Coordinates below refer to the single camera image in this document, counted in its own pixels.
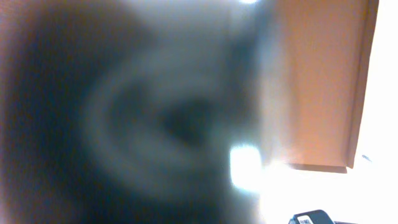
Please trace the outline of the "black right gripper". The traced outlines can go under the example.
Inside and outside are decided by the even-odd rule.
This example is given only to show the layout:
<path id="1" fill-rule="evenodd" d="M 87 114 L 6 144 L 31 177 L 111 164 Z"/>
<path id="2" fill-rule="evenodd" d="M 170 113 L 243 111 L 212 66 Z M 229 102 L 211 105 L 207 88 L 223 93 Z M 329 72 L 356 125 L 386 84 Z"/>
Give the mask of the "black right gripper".
<path id="1" fill-rule="evenodd" d="M 324 210 L 312 210 L 293 215 L 289 224 L 357 224 L 333 220 Z"/>

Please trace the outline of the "black smartphone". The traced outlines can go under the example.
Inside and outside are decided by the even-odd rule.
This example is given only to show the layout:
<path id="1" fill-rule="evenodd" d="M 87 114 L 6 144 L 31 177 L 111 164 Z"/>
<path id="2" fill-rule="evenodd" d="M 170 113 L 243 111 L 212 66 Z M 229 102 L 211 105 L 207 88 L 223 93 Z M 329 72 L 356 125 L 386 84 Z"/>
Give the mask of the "black smartphone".
<path id="1" fill-rule="evenodd" d="M 1 24 L 6 223 L 257 223 L 264 1 L 18 1 Z"/>

